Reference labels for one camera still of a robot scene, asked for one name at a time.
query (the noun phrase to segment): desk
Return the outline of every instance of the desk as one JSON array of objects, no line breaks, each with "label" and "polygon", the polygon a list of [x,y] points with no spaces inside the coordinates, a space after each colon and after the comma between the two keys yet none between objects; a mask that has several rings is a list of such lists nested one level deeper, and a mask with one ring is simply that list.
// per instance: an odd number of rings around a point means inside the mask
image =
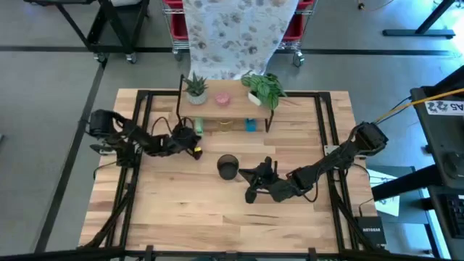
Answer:
[{"label": "desk", "polygon": [[435,36],[451,39],[456,36],[453,30],[429,30],[429,28],[445,13],[455,0],[443,0],[436,9],[423,21],[417,30],[409,29],[387,29],[383,30],[384,36]]},{"label": "desk", "polygon": [[[413,101],[427,97],[423,88],[412,89],[411,95]],[[448,96],[444,99],[462,101],[455,96]],[[464,194],[464,178],[451,178],[445,171],[446,162],[444,162],[444,155],[447,152],[461,152],[464,148],[464,120],[461,116],[430,116],[425,104],[415,105],[415,110],[418,113],[435,164],[373,188],[374,199],[381,200],[403,192],[427,187],[430,199],[427,201],[425,209],[436,210],[436,216],[440,222],[451,258],[461,260],[464,258],[464,239],[451,237],[444,209],[439,202],[439,195],[446,193]]]},{"label": "desk", "polygon": [[[134,89],[120,89],[114,110],[131,118],[136,94]],[[339,139],[343,141],[355,126],[349,94],[332,91],[331,99]],[[176,101],[177,96],[154,97],[149,128],[161,116],[170,119],[173,126],[175,117],[170,114]],[[326,130],[330,132],[325,107],[323,113]],[[264,128],[262,120],[257,124]],[[145,250],[146,245],[152,244],[158,251],[307,253],[308,247],[315,247],[317,253],[338,252],[326,177],[319,180],[319,196],[314,204],[301,197],[275,203],[269,195],[261,194],[254,204],[247,204],[244,193],[248,183],[239,175],[235,180],[224,181],[216,169],[223,154],[236,156],[243,168],[256,167],[270,156],[278,160],[280,175],[319,160],[323,151],[315,100],[281,98],[269,133],[247,133],[235,126],[230,132],[219,133],[215,126],[205,125],[199,143],[204,153],[199,161],[185,152],[163,158],[142,156],[126,249]],[[154,133],[167,133],[167,128],[157,124]],[[114,160],[112,156],[102,157],[100,165]],[[119,174],[120,168],[114,165],[96,174],[80,244],[89,242],[110,216]],[[356,212],[360,203],[372,198],[369,180],[363,170],[353,167],[347,183]],[[314,194],[315,189],[308,197],[313,198]],[[373,202],[364,204],[362,211],[376,215]],[[343,216],[341,226],[345,246],[349,248]]]},{"label": "desk", "polygon": [[91,4],[95,0],[25,0],[48,6],[55,5],[77,33],[88,51],[94,53],[99,62],[107,60],[108,53],[124,53],[131,64],[137,62],[134,47],[140,36],[144,18],[148,17],[149,0],[128,6],[113,6],[110,0],[99,0],[100,8],[87,36],[65,9],[67,4]]}]

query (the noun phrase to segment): succulent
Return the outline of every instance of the succulent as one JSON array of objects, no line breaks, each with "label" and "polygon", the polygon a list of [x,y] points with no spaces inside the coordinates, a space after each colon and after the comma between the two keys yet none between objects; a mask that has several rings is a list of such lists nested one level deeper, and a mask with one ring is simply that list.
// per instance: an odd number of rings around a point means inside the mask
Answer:
[{"label": "succulent", "polygon": [[252,92],[256,93],[256,97],[263,104],[266,104],[271,110],[275,110],[278,106],[278,97],[287,97],[277,76],[272,73],[250,75],[250,72],[241,77],[241,84],[248,86]]},{"label": "succulent", "polygon": [[197,78],[194,72],[194,77],[193,80],[189,80],[187,78],[184,78],[183,81],[187,83],[187,89],[185,90],[188,94],[192,96],[200,96],[204,93],[204,90],[206,90],[208,87],[204,83],[206,81],[206,78],[200,77]]}]

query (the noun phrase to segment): sticker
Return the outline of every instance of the sticker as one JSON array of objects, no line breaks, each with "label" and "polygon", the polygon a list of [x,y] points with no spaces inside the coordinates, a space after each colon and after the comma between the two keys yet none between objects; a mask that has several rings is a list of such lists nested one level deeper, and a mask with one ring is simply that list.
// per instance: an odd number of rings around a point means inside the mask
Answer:
[{"label": "sticker", "polygon": [[426,101],[429,115],[464,116],[464,101]]}]

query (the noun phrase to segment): gray floor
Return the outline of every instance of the gray floor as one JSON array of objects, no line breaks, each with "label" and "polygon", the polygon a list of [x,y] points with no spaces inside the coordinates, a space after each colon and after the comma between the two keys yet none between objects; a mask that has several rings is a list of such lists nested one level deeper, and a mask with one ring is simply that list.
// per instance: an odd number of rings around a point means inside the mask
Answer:
[{"label": "gray floor", "polygon": [[[320,0],[304,45],[456,51],[454,41],[380,35],[384,28],[420,24],[431,11],[429,2],[417,8],[417,1],[398,0],[379,12],[358,12],[354,1]],[[69,10],[87,31],[97,5]],[[169,46],[156,0],[151,10],[141,45]],[[443,27],[442,21],[436,26]],[[54,7],[18,0],[0,2],[0,32],[4,34],[0,45],[81,45]],[[297,69],[291,66],[291,55],[279,54],[271,59],[268,71],[286,89],[349,91],[356,121],[361,122],[383,114],[409,96],[411,88],[437,83],[462,63],[460,57],[307,55]],[[0,143],[0,255],[33,251],[97,67],[88,53],[0,53],[0,133],[6,135]],[[180,73],[188,71],[188,57],[176,62],[172,54],[139,54],[138,63],[129,65],[120,55],[112,55],[94,109],[111,109],[119,88],[175,88]],[[370,164],[420,168],[432,162],[421,154],[426,141],[413,109],[381,127],[390,142],[368,160]],[[93,183],[91,171],[99,158],[88,148],[93,142],[88,137],[83,140],[49,249],[72,249],[78,243]]]}]

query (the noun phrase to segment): caster wheel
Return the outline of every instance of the caster wheel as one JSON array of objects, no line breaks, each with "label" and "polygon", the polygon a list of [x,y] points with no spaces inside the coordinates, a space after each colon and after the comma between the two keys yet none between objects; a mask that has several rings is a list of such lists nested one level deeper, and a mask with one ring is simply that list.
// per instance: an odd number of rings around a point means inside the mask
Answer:
[{"label": "caster wheel", "polygon": [[174,54],[174,59],[178,62],[182,61],[182,53]]},{"label": "caster wheel", "polygon": [[126,54],[125,59],[132,65],[134,65],[137,62],[137,55],[136,53],[132,54]]},{"label": "caster wheel", "polygon": [[99,62],[99,63],[102,63],[104,61],[106,61],[108,59],[108,56],[106,54],[103,54],[103,53],[98,53],[98,54],[94,54],[94,59]]},{"label": "caster wheel", "polygon": [[304,62],[305,57],[303,56],[303,54],[300,51],[296,51],[293,54],[293,65],[295,65],[296,67],[300,67],[303,65]]}]

